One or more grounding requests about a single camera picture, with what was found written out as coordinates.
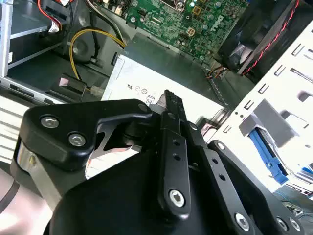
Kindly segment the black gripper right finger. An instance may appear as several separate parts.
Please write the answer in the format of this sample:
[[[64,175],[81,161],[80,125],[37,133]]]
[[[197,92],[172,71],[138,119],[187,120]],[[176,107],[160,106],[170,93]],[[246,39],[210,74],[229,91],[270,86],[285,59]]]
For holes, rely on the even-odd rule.
[[[183,102],[171,95],[171,211],[186,219],[191,212],[188,161],[201,173],[201,207],[228,235],[302,235],[299,220],[220,141],[206,143],[186,119]]]

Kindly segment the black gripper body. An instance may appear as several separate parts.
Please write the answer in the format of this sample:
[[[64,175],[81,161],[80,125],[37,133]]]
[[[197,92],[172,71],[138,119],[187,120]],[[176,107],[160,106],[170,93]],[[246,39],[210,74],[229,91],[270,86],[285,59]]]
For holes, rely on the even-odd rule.
[[[55,208],[52,235],[230,235],[213,190],[189,167],[191,213],[166,216],[157,201],[159,161],[138,154],[68,191]]]

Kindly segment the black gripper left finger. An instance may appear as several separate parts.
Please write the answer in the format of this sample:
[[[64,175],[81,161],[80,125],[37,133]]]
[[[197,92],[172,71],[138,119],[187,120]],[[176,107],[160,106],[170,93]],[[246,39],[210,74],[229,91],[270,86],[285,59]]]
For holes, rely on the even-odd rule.
[[[22,119],[14,160],[55,210],[68,191],[88,180],[88,160],[104,149],[137,144],[142,150],[135,155],[147,153],[159,161],[157,201],[163,213],[186,220],[171,211],[173,202],[181,201],[171,199],[171,163],[178,163],[171,153],[172,94],[161,97],[161,114],[137,99],[31,108]]]

